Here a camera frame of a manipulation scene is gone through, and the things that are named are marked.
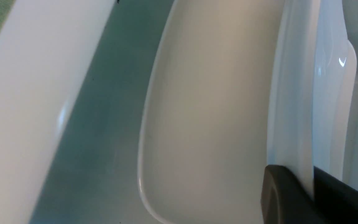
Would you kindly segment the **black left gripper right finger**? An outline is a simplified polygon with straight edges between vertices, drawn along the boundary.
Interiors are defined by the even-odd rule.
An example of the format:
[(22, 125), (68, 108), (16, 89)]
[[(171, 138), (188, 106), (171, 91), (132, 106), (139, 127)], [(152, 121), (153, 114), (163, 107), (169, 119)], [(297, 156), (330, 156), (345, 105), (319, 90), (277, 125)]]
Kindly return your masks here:
[(358, 191), (314, 167), (314, 202), (330, 224), (358, 224)]

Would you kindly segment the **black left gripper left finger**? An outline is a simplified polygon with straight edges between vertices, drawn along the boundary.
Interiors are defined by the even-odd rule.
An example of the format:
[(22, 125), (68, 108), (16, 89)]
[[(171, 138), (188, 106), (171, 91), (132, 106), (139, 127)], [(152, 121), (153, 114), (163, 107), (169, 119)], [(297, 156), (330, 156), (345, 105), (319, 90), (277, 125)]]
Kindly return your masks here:
[(330, 224), (290, 169), (264, 168), (260, 208), (264, 224)]

